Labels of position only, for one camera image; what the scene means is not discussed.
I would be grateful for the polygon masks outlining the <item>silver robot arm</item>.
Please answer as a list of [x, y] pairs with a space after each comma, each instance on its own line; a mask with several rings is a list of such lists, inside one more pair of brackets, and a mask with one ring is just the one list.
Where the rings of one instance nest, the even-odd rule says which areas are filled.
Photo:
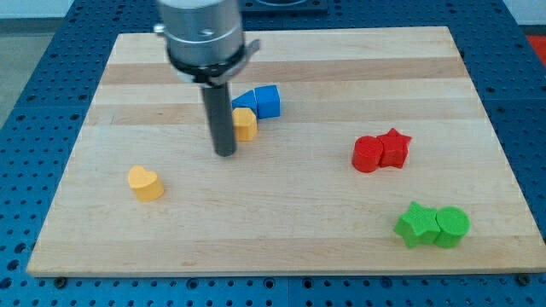
[[154, 32], [166, 41], [166, 54], [178, 77], [198, 84], [217, 155], [228, 157], [237, 145], [229, 81], [260, 50], [246, 42], [236, 0], [158, 0], [162, 22]]

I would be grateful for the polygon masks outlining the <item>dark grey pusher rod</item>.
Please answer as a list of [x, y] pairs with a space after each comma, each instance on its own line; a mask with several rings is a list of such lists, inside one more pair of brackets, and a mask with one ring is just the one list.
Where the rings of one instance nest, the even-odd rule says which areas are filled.
[[220, 84], [211, 88], [202, 88], [201, 94], [214, 151], [221, 157], [228, 157], [237, 148], [229, 86]]

